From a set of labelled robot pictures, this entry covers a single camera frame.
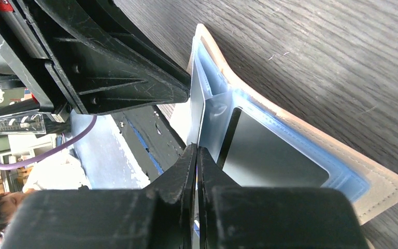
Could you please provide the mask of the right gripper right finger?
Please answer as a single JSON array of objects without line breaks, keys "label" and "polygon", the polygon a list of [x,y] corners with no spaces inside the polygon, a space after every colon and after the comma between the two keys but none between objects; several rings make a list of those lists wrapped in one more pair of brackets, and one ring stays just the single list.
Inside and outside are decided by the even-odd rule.
[{"label": "right gripper right finger", "polygon": [[242,187],[197,150],[201,248],[368,248],[340,191]]}]

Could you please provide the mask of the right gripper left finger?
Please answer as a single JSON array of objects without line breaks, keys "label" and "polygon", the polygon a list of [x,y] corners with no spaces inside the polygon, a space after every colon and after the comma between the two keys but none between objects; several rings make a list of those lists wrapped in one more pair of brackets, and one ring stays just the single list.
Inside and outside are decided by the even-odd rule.
[{"label": "right gripper left finger", "polygon": [[2,248],[191,248],[197,146],[143,189],[43,190],[27,197]]}]

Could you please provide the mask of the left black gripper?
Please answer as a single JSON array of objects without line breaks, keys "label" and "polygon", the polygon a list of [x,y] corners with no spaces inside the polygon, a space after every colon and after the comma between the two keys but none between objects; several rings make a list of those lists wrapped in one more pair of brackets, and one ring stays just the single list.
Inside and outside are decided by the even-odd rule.
[{"label": "left black gripper", "polygon": [[0,78],[51,120],[185,102],[191,77],[113,1],[0,1]]}]

